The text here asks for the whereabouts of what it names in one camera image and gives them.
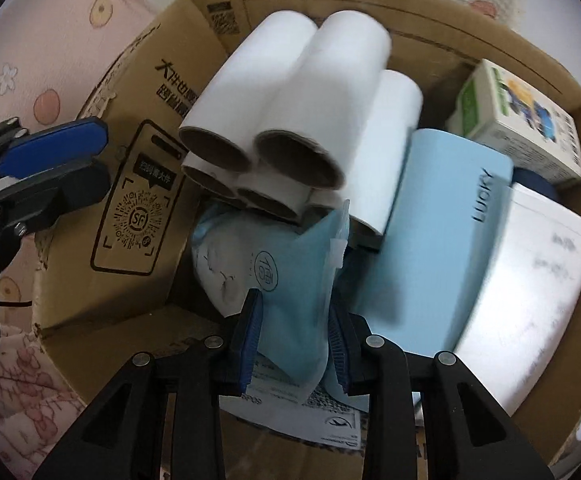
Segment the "light blue Lucky box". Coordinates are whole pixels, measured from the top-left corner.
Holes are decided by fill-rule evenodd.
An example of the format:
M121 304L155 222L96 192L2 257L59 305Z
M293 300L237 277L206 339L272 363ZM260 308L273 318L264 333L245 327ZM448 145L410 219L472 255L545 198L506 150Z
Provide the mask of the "light blue Lucky box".
M381 248L364 259L349 295L372 333L422 356L455 348L512 176L511 158L492 148L441 130L414 132Z

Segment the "white rectangular box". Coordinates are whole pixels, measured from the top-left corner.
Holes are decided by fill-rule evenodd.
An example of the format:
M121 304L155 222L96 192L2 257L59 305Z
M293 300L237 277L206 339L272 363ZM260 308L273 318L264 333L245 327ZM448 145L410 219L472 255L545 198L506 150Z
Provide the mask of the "white rectangular box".
M514 414L550 363L581 291L581 217L515 183L455 354Z

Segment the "pink cream cartoon blanket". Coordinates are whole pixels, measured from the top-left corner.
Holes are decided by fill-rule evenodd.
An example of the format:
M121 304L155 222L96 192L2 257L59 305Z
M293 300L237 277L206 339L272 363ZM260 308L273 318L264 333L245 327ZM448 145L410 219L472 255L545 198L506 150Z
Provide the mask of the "pink cream cartoon blanket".
M174 0L6 0L0 10L0 122L31 131L74 119L118 54ZM514 0L455 0L500 22ZM36 246L0 277L0 457L30 478L82 411L31 328Z

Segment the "white paper roll large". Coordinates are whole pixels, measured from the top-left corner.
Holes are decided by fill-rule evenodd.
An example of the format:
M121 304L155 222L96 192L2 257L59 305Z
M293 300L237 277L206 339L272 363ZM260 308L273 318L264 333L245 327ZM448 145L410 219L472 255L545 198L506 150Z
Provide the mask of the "white paper roll large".
M214 166L247 172L264 112L318 30L306 15L267 16L214 74L179 129L184 146Z

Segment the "light blue tissue pack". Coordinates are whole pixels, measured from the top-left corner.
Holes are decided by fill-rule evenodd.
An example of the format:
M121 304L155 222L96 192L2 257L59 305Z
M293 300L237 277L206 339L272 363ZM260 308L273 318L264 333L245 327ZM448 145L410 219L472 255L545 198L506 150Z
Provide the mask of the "light blue tissue pack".
M263 321L246 391L220 406L279 434L356 452L361 415L320 385L329 364L329 307L348 246L341 206L308 229L250 212L212 208L191 237L194 272L223 316L261 292Z

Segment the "brown cardboard box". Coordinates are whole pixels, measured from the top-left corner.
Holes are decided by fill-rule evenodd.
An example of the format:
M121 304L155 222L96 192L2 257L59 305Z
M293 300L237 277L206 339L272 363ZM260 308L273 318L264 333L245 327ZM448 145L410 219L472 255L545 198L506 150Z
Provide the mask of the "brown cardboard box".
M184 178L178 129L189 96L269 14L293 10L323 21L340 10L373 16L391 34L388 65L423 90L423 119L439 126L461 84L484 58L541 90L575 120L581 87L565 68L507 26L451 0L176 0L117 58L82 108L106 122L102 160L112 189L36 237L33 327L80 398L95 398L135 352L168 354L212 326L183 255L199 187ZM581 185L564 203L581 215ZM514 415L548 462L581 423L581 293L551 362Z

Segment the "white paper roll back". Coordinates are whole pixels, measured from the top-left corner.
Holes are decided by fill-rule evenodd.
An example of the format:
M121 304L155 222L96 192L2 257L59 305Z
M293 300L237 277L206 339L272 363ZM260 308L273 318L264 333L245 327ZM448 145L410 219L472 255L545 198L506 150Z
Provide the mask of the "white paper roll back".
M330 15L259 122L260 158L310 188L342 188L390 54L375 18Z

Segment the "green white carton box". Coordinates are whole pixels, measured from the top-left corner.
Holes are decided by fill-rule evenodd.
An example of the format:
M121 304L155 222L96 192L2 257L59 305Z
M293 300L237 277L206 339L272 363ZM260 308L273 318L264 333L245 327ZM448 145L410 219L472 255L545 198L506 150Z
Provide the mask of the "green white carton box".
M574 118L542 92L485 58L464 82L447 129L509 156L558 188L581 183Z

